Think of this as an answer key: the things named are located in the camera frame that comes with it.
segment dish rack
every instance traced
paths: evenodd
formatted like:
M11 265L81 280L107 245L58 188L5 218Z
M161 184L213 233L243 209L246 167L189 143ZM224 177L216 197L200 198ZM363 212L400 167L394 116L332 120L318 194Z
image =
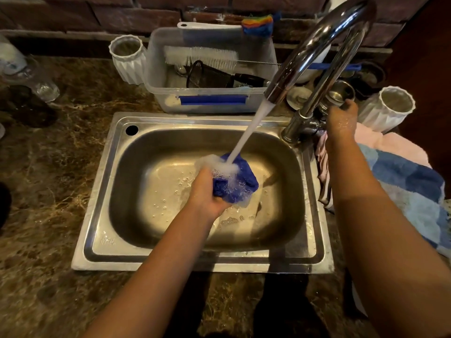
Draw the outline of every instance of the dish rack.
M277 62L272 39L247 36L240 27L159 28L150 36L144 85L166 113L255 113L266 87L186 88L186 77L166 64L165 46L233 50L240 60ZM238 63L234 73L270 80L277 70L277 65Z

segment metal cup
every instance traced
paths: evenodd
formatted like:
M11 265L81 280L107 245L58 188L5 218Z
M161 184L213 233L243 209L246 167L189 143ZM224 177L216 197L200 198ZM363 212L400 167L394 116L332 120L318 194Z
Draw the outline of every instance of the metal cup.
M346 99L353 101L354 98L354 88L348 82L337 79L326 96L319 101L318 109L324 115L327 115L327 109L329 109L329 107L333 105L340 107Z

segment marble countertop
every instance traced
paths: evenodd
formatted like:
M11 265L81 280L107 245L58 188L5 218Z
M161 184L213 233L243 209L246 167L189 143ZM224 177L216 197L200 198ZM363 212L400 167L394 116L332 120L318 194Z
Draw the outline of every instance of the marble countertop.
M70 262L113 113L161 112L110 60L39 60L61 90L52 104L58 121L28 128L0 113L0 181L13 198L0 229L4 338L76 337L127 282L129 272L75 272ZM280 106L272 115L291 112ZM327 219L334 274L192 273L167 335L377 337L349 304L340 239Z

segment faucet spout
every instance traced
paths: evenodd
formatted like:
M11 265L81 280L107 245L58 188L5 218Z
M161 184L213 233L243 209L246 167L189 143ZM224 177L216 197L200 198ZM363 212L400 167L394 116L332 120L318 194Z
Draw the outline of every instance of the faucet spout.
M340 50L332 60L312 95L295 113L290 124L283 130L282 138L296 142L303 132L311 134L313 111L319 101L330 90L346 65L349 64L376 18L374 0L348 0L327 14L311 30L307 39L300 43L282 64L265 91L265 98L277 104L296 83L299 76L341 33L348 34Z

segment rainbow sponge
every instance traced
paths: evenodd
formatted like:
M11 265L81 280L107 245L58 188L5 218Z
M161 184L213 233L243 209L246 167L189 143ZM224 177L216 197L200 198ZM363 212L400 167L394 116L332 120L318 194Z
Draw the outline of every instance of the rainbow sponge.
M247 35L270 38L274 28L274 22L280 20L280 18L280 12L267 16L250 17L241 21L241 27Z

